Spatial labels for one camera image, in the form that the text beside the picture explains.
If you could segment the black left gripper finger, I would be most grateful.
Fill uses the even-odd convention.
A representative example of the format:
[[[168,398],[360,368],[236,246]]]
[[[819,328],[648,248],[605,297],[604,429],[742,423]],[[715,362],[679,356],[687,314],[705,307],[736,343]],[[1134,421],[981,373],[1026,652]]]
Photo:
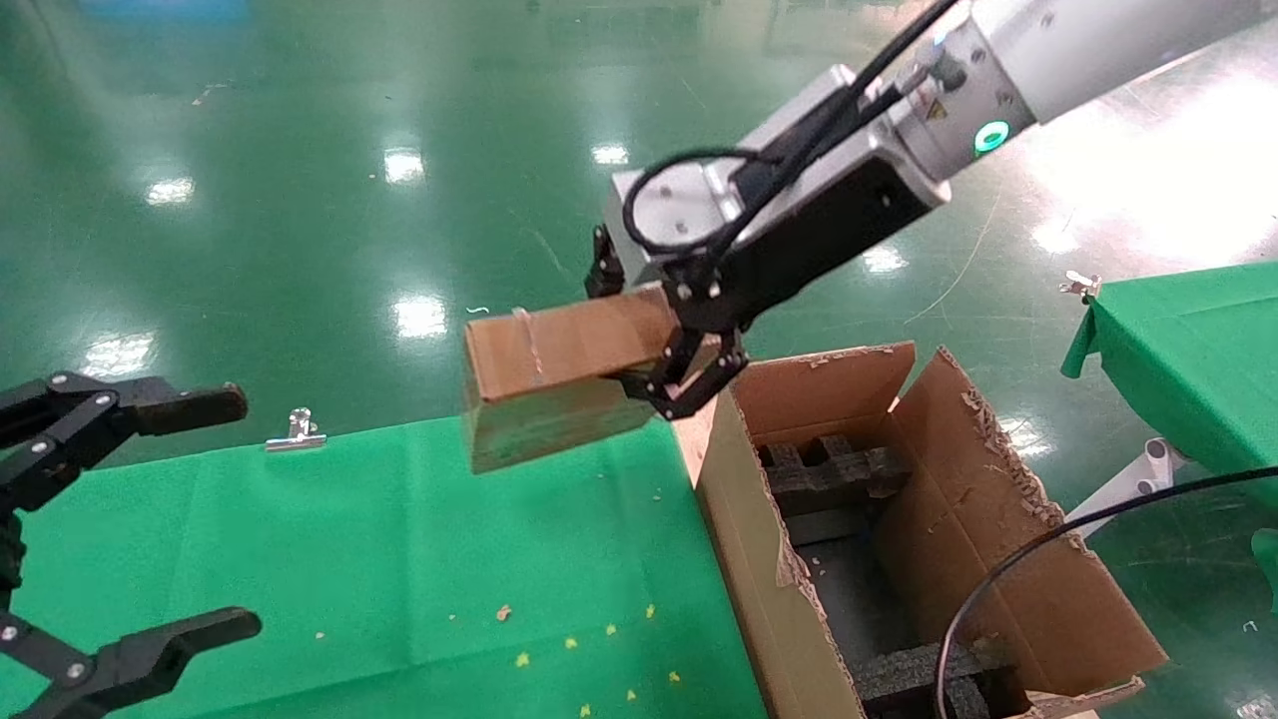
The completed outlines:
[[[134,435],[221,427],[248,412],[236,384],[176,390],[158,375],[107,382],[60,372],[6,388],[1,510],[41,510]]]
[[[105,718],[173,692],[201,653],[259,636],[256,610],[222,608],[105,642],[82,653],[54,633],[1,610],[1,651],[47,679],[14,718]]]

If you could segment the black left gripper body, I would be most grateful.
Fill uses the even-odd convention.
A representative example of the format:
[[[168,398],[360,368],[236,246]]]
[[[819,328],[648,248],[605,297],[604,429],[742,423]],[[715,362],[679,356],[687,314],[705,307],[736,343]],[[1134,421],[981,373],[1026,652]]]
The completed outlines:
[[[12,593],[20,587],[22,564],[26,558],[26,543],[22,540],[22,522],[15,513],[3,513],[1,517],[1,591]]]

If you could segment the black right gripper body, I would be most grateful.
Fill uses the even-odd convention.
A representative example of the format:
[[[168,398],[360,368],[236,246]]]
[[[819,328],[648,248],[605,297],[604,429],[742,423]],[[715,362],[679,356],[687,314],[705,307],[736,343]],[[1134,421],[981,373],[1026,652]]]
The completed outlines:
[[[705,333],[743,329],[934,207],[935,201],[907,186],[889,160],[863,161],[803,208],[785,211],[726,252],[711,277],[717,296],[694,290],[689,300],[674,298],[679,324]]]

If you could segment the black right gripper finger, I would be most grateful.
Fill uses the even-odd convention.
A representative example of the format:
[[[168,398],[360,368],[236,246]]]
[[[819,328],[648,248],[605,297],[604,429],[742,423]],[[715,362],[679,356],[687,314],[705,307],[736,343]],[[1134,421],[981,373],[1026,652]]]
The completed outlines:
[[[644,401],[658,418],[691,418],[748,367],[741,331],[704,332],[677,324],[651,365],[613,373],[626,397]]]
[[[625,275],[606,225],[596,225],[592,232],[593,259],[587,273],[587,298],[603,299],[619,295],[625,289]]]

